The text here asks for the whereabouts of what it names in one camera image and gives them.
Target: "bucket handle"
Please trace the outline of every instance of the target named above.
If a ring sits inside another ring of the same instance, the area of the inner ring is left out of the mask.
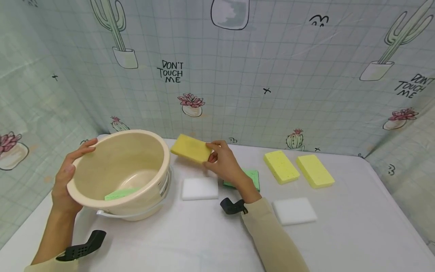
[[[172,168],[171,165],[169,165],[169,171],[166,174],[166,181],[165,181],[165,183],[169,182],[171,180],[173,172],[174,172],[174,169]],[[104,217],[109,217],[109,218],[126,218],[126,217],[134,217],[134,216],[138,216],[138,215],[143,215],[143,214],[145,214],[147,212],[150,212],[150,211],[154,210],[155,208],[157,208],[159,206],[164,205],[166,203],[167,195],[168,194],[169,193],[167,193],[166,196],[159,203],[157,203],[156,205],[152,206],[151,208],[149,208],[148,210],[146,210],[144,212],[140,212],[140,213],[137,213],[135,215],[113,215],[111,213],[106,213],[103,210],[98,210],[97,211],[97,215],[104,216]]]

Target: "curtain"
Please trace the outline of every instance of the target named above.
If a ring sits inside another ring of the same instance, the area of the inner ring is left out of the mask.
[[[19,154],[29,148],[13,170],[0,171],[8,210],[29,214],[49,191],[52,162],[81,141],[145,129],[359,156],[427,244],[435,240],[433,0],[8,0],[0,7],[0,168],[18,147]],[[25,198],[31,207],[12,202],[14,187],[39,198]],[[0,242],[23,218],[0,215]]]

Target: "person's left hand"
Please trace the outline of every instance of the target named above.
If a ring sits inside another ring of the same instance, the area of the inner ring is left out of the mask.
[[[53,210],[60,212],[62,214],[77,215],[78,212],[83,208],[82,205],[77,203],[67,190],[68,182],[73,178],[74,172],[76,171],[73,162],[85,155],[86,153],[91,153],[95,150],[95,147],[90,147],[97,143],[97,138],[84,142],[79,149],[69,153],[64,162],[62,163],[59,172],[56,174],[56,180],[54,182],[53,190],[51,192],[51,197],[53,199]]]

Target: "finger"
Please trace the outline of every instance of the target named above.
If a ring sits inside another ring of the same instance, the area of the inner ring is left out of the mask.
[[[222,148],[229,148],[227,145],[227,142],[225,142],[225,140],[217,140],[217,141],[213,141],[211,142],[212,144],[217,144],[220,145]]]
[[[216,151],[210,154],[210,156],[208,157],[208,161],[211,163],[218,161],[218,154],[216,153]]]
[[[95,147],[85,147],[85,148],[80,148],[80,149],[77,149],[76,151],[69,153],[65,157],[65,160],[62,163],[62,166],[60,167],[60,169],[62,170],[66,165],[73,164],[73,162],[75,160],[77,160],[78,158],[80,158],[81,156],[83,156],[87,153],[93,152],[94,150],[95,150]]]
[[[90,147],[91,145],[96,144],[97,142],[98,142],[97,138],[90,139],[89,141],[84,142],[84,143],[79,147],[79,149],[82,149],[82,148],[88,148],[88,147]]]
[[[202,163],[202,165],[203,165],[206,169],[208,169],[208,170],[210,170],[210,171],[216,173],[216,170],[217,170],[217,167],[218,167],[218,165],[217,165],[216,163],[211,163],[211,162],[209,162],[209,161],[205,161],[205,162]]]
[[[55,183],[67,184],[73,178],[75,171],[76,167],[74,165],[67,165],[63,169],[60,169],[56,175]]]
[[[219,153],[219,151],[220,151],[220,149],[221,149],[221,147],[220,147],[219,145],[217,145],[217,144],[205,143],[205,145],[206,145],[208,148],[211,148],[211,149],[213,149],[214,151],[216,151],[216,153]]]

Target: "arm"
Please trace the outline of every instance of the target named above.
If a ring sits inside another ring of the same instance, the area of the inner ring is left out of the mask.
[[[25,272],[73,272],[77,270],[77,260],[71,262],[59,262],[55,258],[61,255],[65,249],[71,246],[73,238],[74,221],[77,213],[83,208],[69,195],[67,184],[74,176],[74,160],[86,153],[93,152],[90,147],[97,143],[97,139],[85,142],[80,148],[68,154],[56,174],[55,183],[51,192],[53,207],[48,216],[47,225],[41,243],[30,266]]]
[[[266,199],[243,172],[225,141],[207,143],[214,152],[204,166],[231,182],[240,192],[248,213],[242,215],[267,272],[308,272],[302,255],[279,224]]]

